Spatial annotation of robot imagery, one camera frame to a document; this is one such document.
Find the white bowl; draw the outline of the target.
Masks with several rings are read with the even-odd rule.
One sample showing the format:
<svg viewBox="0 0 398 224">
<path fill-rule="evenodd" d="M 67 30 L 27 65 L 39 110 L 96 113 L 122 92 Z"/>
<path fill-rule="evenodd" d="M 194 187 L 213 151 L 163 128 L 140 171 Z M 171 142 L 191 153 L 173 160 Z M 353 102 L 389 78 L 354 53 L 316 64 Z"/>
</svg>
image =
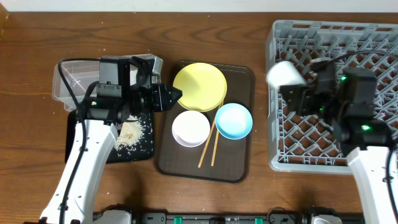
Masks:
<svg viewBox="0 0 398 224">
<path fill-rule="evenodd" d="M 184 111 L 172 123 L 172 136 L 183 147 L 197 147 L 210 134 L 208 118 L 197 111 Z"/>
</svg>

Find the pile of rice grains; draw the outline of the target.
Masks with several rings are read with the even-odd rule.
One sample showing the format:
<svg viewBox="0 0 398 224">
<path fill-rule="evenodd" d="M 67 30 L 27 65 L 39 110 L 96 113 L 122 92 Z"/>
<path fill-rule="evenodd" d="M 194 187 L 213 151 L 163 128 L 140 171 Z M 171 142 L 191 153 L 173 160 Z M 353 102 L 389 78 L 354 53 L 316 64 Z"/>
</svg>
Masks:
<svg viewBox="0 0 398 224">
<path fill-rule="evenodd" d="M 134 152 L 150 153 L 153 151 L 154 137 L 151 119 L 132 116 L 122 124 L 114 146 L 118 157 L 132 156 Z"/>
</svg>

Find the light blue bowl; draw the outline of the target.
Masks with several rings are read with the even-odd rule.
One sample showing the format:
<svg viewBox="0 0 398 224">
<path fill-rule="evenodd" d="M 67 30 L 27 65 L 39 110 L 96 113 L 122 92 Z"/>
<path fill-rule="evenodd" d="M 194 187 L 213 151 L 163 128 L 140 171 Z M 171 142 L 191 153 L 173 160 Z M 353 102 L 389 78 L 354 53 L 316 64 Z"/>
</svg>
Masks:
<svg viewBox="0 0 398 224">
<path fill-rule="evenodd" d="M 223 105 L 216 113 L 215 122 L 218 132 L 231 140 L 245 138 L 253 126 L 250 111 L 238 103 Z"/>
</svg>

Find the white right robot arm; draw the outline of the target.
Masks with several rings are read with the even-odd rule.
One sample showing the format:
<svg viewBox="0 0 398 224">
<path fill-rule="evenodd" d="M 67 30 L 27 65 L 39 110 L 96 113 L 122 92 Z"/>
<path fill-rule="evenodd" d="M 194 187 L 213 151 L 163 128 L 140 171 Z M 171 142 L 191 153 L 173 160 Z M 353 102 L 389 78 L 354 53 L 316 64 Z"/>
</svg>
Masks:
<svg viewBox="0 0 398 224">
<path fill-rule="evenodd" d="M 316 84 L 307 83 L 290 62 L 267 76 L 289 109 L 300 116 L 316 114 L 332 125 L 358 186 L 366 223 L 397 223 L 395 142 L 389 126 L 375 119 L 377 80 L 362 68 L 345 68 L 339 87 L 332 66 L 320 70 Z"/>
</svg>

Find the pale green cup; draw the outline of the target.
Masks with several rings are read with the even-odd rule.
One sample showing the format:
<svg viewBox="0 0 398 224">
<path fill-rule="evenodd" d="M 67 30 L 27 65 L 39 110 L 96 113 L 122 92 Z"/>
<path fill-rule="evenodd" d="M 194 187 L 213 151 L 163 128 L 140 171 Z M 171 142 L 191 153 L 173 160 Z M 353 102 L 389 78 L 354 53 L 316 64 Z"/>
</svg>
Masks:
<svg viewBox="0 0 398 224">
<path fill-rule="evenodd" d="M 307 84 L 294 64 L 289 61 L 281 61 L 273 65 L 266 75 L 266 82 L 276 90 L 285 85 Z"/>
</svg>

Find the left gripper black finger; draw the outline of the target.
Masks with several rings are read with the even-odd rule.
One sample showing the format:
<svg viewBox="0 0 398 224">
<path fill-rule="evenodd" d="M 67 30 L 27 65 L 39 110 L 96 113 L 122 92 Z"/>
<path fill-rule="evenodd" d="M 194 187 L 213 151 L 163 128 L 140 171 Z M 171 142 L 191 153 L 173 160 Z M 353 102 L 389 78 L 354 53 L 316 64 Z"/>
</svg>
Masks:
<svg viewBox="0 0 398 224">
<path fill-rule="evenodd" d="M 182 95 L 182 91 L 178 88 L 163 83 L 160 84 L 160 91 L 169 95 Z"/>
<path fill-rule="evenodd" d="M 179 93 L 165 93 L 160 96 L 160 110 L 168 111 L 180 99 Z"/>
</svg>

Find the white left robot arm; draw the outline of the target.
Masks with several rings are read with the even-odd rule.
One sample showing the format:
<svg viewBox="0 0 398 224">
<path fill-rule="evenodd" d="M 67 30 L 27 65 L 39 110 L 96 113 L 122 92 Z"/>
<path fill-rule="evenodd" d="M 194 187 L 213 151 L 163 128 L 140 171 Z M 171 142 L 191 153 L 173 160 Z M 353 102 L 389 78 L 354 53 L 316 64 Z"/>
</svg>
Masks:
<svg viewBox="0 0 398 224">
<path fill-rule="evenodd" d="M 116 126 L 128 121 L 130 110 L 134 108 L 148 107 L 156 112 L 169 110 L 183 93 L 161 83 L 149 88 L 147 99 L 138 84 L 128 85 L 126 96 L 91 96 L 103 86 L 93 82 L 83 101 L 76 103 L 79 121 L 75 126 L 72 149 L 58 187 L 39 223 L 132 223 L 134 219 L 132 212 L 121 205 L 93 218 L 98 186 L 118 138 Z"/>
</svg>

